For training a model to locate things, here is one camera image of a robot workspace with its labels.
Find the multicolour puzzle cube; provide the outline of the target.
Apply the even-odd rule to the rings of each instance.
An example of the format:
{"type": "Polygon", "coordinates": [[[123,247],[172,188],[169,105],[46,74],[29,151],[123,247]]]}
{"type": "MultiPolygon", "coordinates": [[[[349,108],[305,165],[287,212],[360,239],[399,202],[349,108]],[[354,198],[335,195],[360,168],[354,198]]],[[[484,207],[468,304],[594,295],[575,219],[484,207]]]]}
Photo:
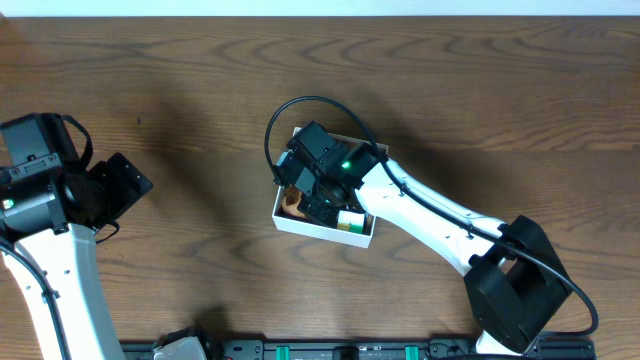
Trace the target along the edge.
{"type": "Polygon", "coordinates": [[[366,218],[367,216],[364,213],[340,210],[336,228],[341,231],[362,234],[366,225],[366,218]]]}

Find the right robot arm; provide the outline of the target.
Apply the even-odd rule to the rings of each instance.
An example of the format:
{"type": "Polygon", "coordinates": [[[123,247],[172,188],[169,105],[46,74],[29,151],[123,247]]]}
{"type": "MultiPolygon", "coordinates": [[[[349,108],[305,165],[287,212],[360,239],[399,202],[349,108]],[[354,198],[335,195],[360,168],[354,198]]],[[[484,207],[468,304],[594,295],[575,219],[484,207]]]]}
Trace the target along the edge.
{"type": "Polygon", "coordinates": [[[323,225],[328,210],[352,208],[382,218],[448,262],[464,280],[483,333],[479,353],[522,355],[573,294],[570,278],[544,230],[471,211],[411,177],[369,144],[302,148],[295,153],[312,184],[304,210],[323,225]]]}

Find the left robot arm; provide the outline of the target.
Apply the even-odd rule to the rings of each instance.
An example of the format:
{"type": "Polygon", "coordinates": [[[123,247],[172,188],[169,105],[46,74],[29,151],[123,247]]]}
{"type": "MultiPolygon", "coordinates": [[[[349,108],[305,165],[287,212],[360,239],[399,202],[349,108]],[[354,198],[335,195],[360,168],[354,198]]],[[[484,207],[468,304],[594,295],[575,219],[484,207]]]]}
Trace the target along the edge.
{"type": "Polygon", "coordinates": [[[21,289],[46,359],[122,359],[100,283],[96,235],[151,188],[122,154],[78,152],[69,115],[31,113],[1,126],[1,253],[21,289]]]}

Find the brown plush toy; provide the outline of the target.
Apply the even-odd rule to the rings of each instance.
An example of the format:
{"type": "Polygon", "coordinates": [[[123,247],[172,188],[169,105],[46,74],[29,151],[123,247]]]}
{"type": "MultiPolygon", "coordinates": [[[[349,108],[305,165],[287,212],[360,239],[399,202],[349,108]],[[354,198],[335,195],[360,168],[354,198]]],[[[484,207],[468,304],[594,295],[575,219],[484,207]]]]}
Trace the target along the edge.
{"type": "Polygon", "coordinates": [[[290,186],[285,190],[284,197],[281,201],[281,210],[288,216],[305,219],[306,215],[298,209],[301,200],[301,192],[297,188],[290,186]]]}

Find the white cardboard box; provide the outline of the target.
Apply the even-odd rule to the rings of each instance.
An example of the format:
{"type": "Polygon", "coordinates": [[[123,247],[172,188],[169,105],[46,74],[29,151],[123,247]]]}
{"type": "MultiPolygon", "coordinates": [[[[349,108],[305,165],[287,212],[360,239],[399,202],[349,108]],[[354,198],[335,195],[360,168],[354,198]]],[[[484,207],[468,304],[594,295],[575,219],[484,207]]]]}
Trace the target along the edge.
{"type": "Polygon", "coordinates": [[[277,174],[276,184],[280,189],[277,192],[276,202],[272,211],[272,219],[276,228],[280,231],[366,248],[372,239],[376,217],[365,210],[364,206],[359,203],[356,190],[364,184],[364,176],[379,163],[376,150],[365,140],[327,133],[336,141],[346,144],[349,148],[346,158],[342,160],[339,165],[339,172],[330,179],[335,179],[353,189],[353,196],[346,210],[364,213],[367,216],[364,232],[362,234],[356,234],[341,231],[337,228],[318,225],[307,217],[305,219],[299,219],[284,214],[281,210],[281,201],[288,187],[278,184],[277,174]]]}

